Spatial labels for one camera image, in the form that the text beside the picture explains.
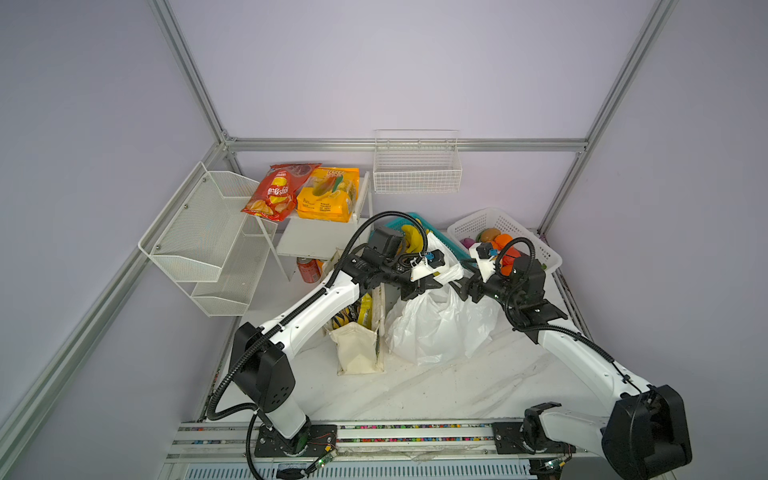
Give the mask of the white plastic bag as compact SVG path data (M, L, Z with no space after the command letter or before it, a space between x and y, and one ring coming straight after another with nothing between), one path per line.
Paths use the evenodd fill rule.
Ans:
M446 265L433 276L439 287L395 303L385 319L385 343L391 354L417 365L470 358L490 342L501 307L487 297L461 299L451 285L467 278L458 258L433 233L427 246L445 255Z

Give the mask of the yellow snack packet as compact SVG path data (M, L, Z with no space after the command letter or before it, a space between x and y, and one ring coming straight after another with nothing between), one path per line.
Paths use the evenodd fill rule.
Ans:
M369 330L373 329L373 298L370 293L360 299L357 323Z

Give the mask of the black yellow chips bag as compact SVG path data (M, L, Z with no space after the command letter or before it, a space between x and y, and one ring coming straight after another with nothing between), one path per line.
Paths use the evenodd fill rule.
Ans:
M345 307L337 312L331 319L331 326L333 330L340 329L350 323L356 323L358 321L359 314L354 305Z

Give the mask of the beige canvas tote bag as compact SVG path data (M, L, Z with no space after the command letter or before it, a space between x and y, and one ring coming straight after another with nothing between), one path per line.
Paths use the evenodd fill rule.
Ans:
M387 313L385 290L383 286L379 286L367 293L370 293L373 298L372 330L364 328L357 322L333 330L331 319L335 314L324 326L324 335L335 344L340 376L373 375L385 371L382 346L384 320ZM355 306L357 313L360 299L351 304Z

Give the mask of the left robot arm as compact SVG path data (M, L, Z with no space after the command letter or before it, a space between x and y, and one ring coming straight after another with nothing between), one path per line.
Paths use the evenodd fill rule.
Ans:
M368 242L358 242L376 221L388 217L411 223L423 246L407 253L403 233L385 227L374 229ZM439 288L435 274L446 265L446 255L428 245L425 227L415 217L385 211L366 220L352 234L329 275L309 294L259 327L244 324L238 329L229 370L208 401L205 418L218 421L250 410L284 439L301 437L310 420L293 398L296 381L291 361L305 343L335 314L382 284L398 287L405 300Z

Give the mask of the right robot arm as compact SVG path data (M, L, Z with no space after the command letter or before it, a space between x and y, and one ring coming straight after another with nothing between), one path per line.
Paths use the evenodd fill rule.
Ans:
M562 361L609 412L587 415L557 401L530 407L521 426L527 450L576 447L604 458L623 479L651 479L692 461L681 395L630 372L546 299L546 272L530 239L517 237L502 248L475 243L462 264L471 275L452 282L459 297L496 301L515 331Z

